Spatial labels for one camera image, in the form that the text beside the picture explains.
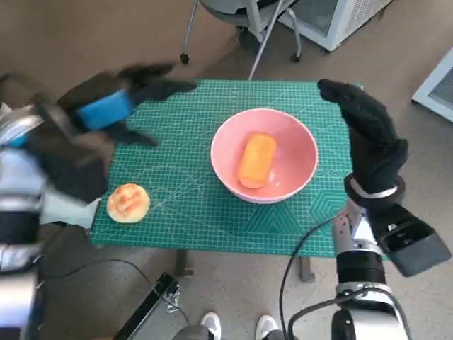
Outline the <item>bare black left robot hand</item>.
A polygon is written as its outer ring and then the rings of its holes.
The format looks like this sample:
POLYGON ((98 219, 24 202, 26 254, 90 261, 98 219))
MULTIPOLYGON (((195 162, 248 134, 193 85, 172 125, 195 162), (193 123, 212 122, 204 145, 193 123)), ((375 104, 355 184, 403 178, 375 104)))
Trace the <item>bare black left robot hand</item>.
POLYGON ((197 88, 195 82, 168 77, 173 68, 164 62, 133 64, 117 74, 101 72, 75 88, 71 110, 86 130, 103 131, 115 142, 155 147, 154 137, 131 130, 125 120, 146 101, 163 102, 197 88))

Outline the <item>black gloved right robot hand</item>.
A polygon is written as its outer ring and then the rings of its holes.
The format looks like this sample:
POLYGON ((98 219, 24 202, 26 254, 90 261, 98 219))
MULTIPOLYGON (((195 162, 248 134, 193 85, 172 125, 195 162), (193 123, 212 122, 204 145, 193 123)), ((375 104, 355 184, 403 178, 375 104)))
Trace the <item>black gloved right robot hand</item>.
POLYGON ((368 194, 396 185, 408 158, 408 140, 398 136, 386 107, 356 85, 322 79, 323 100, 340 107, 350 136, 353 178, 368 194))

